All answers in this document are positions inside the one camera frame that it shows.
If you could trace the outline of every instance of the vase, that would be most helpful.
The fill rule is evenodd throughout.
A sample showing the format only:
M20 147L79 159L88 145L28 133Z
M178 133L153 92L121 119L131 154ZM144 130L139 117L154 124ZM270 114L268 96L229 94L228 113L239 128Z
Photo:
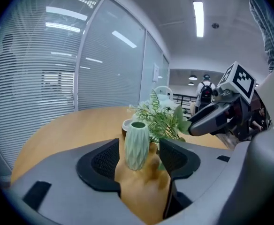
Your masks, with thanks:
M143 167L150 147L150 132L143 122L132 122L124 142L125 160L129 169Z

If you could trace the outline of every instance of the railing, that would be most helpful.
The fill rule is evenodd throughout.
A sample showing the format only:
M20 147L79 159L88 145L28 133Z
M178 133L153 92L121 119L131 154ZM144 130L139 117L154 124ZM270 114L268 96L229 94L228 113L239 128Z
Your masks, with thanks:
M197 100L197 97L174 93L173 101L175 103L181 105L181 107L183 109L183 115L186 118L191 117L190 102L196 102L196 100Z

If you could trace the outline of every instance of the gray plastic panel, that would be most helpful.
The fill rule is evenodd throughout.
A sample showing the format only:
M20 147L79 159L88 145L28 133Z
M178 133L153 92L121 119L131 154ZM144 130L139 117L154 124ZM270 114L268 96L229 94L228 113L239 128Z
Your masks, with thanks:
M201 159L199 168L187 179L175 180L176 188L190 200L198 199L219 177L227 162L217 159L220 155L232 156L233 151L226 149L208 148L191 143L171 140L187 150L195 152Z
M205 191L205 193L188 208L160 224L217 224L221 210L237 182L249 144L250 142L239 143L217 180Z
M82 155L109 141L51 155L15 181L11 189L22 198L37 180L50 182L52 186L38 213L63 225L144 224L117 193L95 191L76 173Z

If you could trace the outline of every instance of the round table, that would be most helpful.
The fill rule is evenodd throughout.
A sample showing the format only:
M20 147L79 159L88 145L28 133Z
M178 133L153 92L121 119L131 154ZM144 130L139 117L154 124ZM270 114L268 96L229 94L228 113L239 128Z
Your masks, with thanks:
M51 121L41 127L23 146L12 171L11 183L52 154L113 138L119 139L120 162L123 161L122 123L124 120L130 119L132 115L132 112L127 111L127 107L104 107L72 112ZM183 134L180 134L180 136L184 137L188 143L227 149L217 137L210 134L200 137ZM147 170L155 166L153 164L153 159L157 158L155 151L155 145L151 144L147 165L139 172L134 171L134 182L132 180L125 183L120 182L122 201L147 224L154 224L162 219L170 181L170 177L165 170L157 173L158 178L154 183L146 181ZM132 193L132 189L139 191L139 194L138 192ZM154 198L149 199L146 195L147 192L152 194ZM159 203L161 206L153 211L151 208L155 203Z

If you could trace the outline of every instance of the green plant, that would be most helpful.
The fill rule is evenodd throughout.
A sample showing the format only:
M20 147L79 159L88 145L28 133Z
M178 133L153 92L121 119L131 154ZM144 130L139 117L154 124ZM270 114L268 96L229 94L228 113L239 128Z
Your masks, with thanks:
M183 117L181 106L173 110L152 91L149 101L141 102L137 107L130 107L135 111L137 119L148 125L151 142L158 143L160 138L185 141L178 132L188 134L190 122Z

